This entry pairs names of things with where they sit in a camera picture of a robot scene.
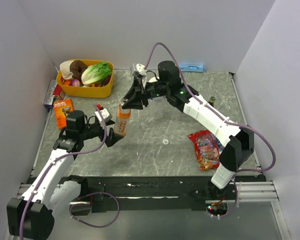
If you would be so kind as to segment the orange drink bottle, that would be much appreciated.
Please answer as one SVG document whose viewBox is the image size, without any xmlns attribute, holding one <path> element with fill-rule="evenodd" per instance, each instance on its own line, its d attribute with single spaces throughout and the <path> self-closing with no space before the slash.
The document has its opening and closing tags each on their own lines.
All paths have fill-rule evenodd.
<svg viewBox="0 0 300 240">
<path fill-rule="evenodd" d="M 128 101 L 123 98 L 117 108 L 115 124 L 113 126 L 114 133 L 120 136 L 126 136 L 128 132 L 128 124 L 131 117 L 131 109 L 123 109 L 123 105 Z"/>
</svg>

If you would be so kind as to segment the white green cap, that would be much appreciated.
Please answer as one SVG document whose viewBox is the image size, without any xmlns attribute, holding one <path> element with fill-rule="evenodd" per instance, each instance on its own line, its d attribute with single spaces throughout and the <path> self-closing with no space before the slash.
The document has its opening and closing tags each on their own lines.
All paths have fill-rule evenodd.
<svg viewBox="0 0 300 240">
<path fill-rule="evenodd" d="M 169 141 L 168 141 L 167 139 L 164 139 L 164 140 L 162 141 L 162 143 L 163 143 L 164 145 L 168 145 L 168 144 L 169 144 Z"/>
</svg>

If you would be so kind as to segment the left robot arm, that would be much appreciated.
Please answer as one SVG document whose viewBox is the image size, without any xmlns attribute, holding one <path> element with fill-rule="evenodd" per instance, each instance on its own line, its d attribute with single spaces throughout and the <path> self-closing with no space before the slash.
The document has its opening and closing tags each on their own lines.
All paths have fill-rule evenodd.
<svg viewBox="0 0 300 240">
<path fill-rule="evenodd" d="M 88 179 L 71 175 L 63 183 L 64 173 L 78 155 L 83 155 L 84 142 L 98 138 L 101 145 L 113 146 L 122 136 L 114 133 L 109 111 L 96 106 L 90 123 L 81 110 L 71 111 L 66 126 L 54 142 L 49 159 L 35 181 L 19 197 L 11 198 L 6 206 L 9 234 L 20 239 L 46 240 L 54 227 L 55 218 L 72 200 L 83 201 L 89 196 Z"/>
</svg>

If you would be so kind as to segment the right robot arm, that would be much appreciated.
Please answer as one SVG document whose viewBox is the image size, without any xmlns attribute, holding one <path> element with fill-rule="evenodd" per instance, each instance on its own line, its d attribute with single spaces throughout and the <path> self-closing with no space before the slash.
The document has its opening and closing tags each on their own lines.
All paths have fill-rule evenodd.
<svg viewBox="0 0 300 240">
<path fill-rule="evenodd" d="M 254 152 L 253 131 L 228 120 L 198 91 L 182 82 L 180 70 L 173 61 L 160 62 L 158 78 L 153 80 L 147 79 L 145 66 L 140 63 L 131 67 L 131 74 L 133 82 L 124 96 L 127 102 L 123 109 L 142 110 L 149 105 L 149 99 L 165 97 L 170 105 L 202 124 L 224 147 L 208 187 L 209 195 L 220 199 L 239 168 Z"/>
</svg>

